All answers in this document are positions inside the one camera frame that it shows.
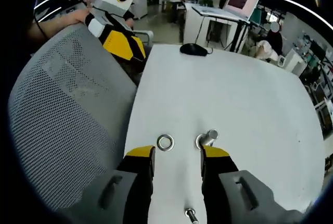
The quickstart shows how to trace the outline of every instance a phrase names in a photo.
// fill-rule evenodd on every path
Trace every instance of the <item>gray mesh chair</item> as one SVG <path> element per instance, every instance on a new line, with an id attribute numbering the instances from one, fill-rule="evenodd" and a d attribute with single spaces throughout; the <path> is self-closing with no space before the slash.
<path id="1" fill-rule="evenodd" d="M 8 102 L 28 181 L 52 210 L 123 158 L 136 86 L 82 24 L 50 39 L 18 77 Z"/>

